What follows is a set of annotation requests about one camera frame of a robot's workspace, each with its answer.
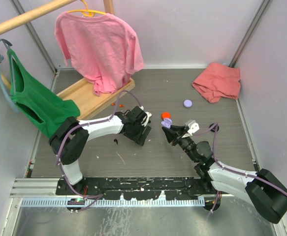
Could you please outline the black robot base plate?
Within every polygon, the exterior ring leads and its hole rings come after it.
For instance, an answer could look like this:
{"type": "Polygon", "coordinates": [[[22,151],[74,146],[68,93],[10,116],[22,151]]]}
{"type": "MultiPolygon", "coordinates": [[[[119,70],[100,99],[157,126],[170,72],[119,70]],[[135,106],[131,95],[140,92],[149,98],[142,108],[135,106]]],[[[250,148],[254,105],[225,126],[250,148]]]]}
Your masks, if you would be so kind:
{"type": "Polygon", "coordinates": [[[197,177],[86,177],[73,188],[83,195],[102,195],[105,200],[197,200],[204,195],[221,198],[209,183],[197,177]]]}

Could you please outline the lilac earbud charging case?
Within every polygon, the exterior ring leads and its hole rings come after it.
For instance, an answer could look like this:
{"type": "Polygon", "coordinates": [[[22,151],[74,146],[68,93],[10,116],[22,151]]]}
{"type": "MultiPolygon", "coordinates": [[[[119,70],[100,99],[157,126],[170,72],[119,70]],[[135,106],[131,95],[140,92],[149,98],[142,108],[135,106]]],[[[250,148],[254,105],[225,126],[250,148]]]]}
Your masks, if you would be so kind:
{"type": "Polygon", "coordinates": [[[172,125],[172,120],[170,118],[164,118],[163,121],[161,122],[161,125],[165,128],[170,129],[172,125]]]}

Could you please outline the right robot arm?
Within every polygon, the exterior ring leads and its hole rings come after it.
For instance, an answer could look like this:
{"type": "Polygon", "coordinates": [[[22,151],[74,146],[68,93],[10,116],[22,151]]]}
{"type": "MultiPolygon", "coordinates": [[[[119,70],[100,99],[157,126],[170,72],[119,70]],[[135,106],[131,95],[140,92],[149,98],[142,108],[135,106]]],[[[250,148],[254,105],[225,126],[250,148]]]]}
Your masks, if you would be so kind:
{"type": "Polygon", "coordinates": [[[244,171],[217,160],[207,141],[195,143],[192,135],[199,130],[196,122],[184,126],[163,126],[167,141],[178,145],[202,180],[202,189],[231,194],[255,207],[267,221],[277,224],[287,212],[287,188],[267,169],[244,171]]]}

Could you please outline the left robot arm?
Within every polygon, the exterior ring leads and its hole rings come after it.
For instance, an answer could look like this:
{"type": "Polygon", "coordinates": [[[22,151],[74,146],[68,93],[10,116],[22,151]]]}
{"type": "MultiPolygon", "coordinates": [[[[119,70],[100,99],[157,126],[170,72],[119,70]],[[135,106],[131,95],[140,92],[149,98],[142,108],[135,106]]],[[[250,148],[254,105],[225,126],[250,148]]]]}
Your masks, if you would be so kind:
{"type": "Polygon", "coordinates": [[[49,138],[49,145],[57,156],[57,164],[68,181],[67,190],[73,195],[84,190],[78,159],[88,141],[106,135],[122,134],[143,146],[151,131],[148,125],[151,116],[142,106],[136,106],[131,111],[115,112],[113,115],[93,120],[67,118],[49,138]]]}

